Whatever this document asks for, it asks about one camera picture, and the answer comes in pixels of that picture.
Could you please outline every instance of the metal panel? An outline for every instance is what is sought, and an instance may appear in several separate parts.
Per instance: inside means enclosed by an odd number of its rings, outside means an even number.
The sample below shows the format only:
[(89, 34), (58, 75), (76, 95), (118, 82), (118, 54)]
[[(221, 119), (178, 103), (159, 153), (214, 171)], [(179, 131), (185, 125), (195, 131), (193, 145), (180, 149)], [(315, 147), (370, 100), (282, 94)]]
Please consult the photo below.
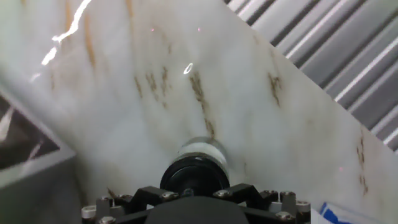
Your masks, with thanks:
[(363, 1), (341, 0), (287, 54), (296, 66), (301, 66), (327, 38), (356, 10)]
[(335, 97), (343, 107), (349, 107), (363, 91), (385, 71), (398, 56), (398, 37), (390, 43), (373, 61)]
[(383, 141), (388, 135), (394, 132), (396, 128), (398, 128), (398, 105), (383, 117), (383, 119), (372, 128), (371, 132)]
[(398, 62), (348, 109), (368, 129), (398, 104)]
[(286, 37), (277, 45), (277, 48), (287, 55), (297, 44), (308, 34), (339, 0), (321, 0), (308, 14), (305, 16)]
[(398, 128), (396, 128), (384, 141), (391, 149), (398, 149)]
[(335, 98), (358, 76), (378, 55), (398, 37), (398, 18), (395, 18), (340, 74), (326, 87), (326, 92)]
[(228, 7), (238, 13), (250, 0), (232, 0), (229, 2)]
[(253, 29), (272, 42), (314, 0), (278, 0), (254, 24)]
[(248, 21), (250, 17), (265, 3), (271, 3), (272, 0), (251, 0), (249, 1), (246, 6), (242, 9), (242, 11), (238, 14), (238, 16), (243, 21)]
[(391, 20), (395, 0), (366, 1), (300, 68), (318, 85), (324, 85)]

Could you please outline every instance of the corrugated metal wall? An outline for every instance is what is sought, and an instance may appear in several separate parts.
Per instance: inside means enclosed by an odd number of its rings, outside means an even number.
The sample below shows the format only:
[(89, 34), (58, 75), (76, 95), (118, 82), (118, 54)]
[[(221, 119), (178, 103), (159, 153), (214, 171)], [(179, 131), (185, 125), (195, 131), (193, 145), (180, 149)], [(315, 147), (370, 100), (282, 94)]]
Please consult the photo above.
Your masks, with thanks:
[(229, 0), (391, 149), (398, 149), (398, 0)]

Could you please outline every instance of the white marble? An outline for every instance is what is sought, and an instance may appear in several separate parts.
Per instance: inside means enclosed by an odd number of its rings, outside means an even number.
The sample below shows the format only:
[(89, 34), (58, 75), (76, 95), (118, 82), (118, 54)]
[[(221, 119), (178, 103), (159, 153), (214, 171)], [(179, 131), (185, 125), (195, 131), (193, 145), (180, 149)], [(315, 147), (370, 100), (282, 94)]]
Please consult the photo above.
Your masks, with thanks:
[(221, 0), (3, 0), (0, 92), (76, 150), (91, 202), (213, 136), (232, 184), (398, 222), (396, 155)]

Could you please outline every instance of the screw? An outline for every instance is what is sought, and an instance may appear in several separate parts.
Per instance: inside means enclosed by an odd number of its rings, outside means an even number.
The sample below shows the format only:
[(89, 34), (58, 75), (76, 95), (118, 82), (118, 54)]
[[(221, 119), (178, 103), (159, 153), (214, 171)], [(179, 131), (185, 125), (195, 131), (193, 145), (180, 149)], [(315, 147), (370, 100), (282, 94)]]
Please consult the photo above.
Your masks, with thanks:
[(175, 192), (164, 192), (164, 193), (161, 195), (161, 197), (162, 197), (164, 200), (172, 200), (172, 199), (175, 199), (175, 198), (178, 197), (178, 193), (175, 193)]
[(278, 217), (282, 221), (290, 221), (294, 219), (294, 217), (289, 212), (278, 212), (276, 213), (276, 217)]
[(231, 192), (227, 190), (219, 190), (216, 193), (214, 193), (214, 196), (219, 197), (219, 198), (226, 198), (231, 195)]
[(103, 217), (100, 221), (99, 224), (112, 224), (115, 223), (116, 219), (113, 217)]

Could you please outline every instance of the marble slab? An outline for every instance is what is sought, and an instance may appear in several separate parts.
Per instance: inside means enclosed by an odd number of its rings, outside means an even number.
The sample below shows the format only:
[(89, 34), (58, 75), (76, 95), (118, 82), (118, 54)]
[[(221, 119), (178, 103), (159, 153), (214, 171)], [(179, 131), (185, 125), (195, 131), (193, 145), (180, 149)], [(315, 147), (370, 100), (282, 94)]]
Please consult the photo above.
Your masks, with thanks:
[(219, 0), (3, 0), (0, 92), (78, 154), (89, 202), (211, 136), (232, 184), (398, 222), (398, 160)]

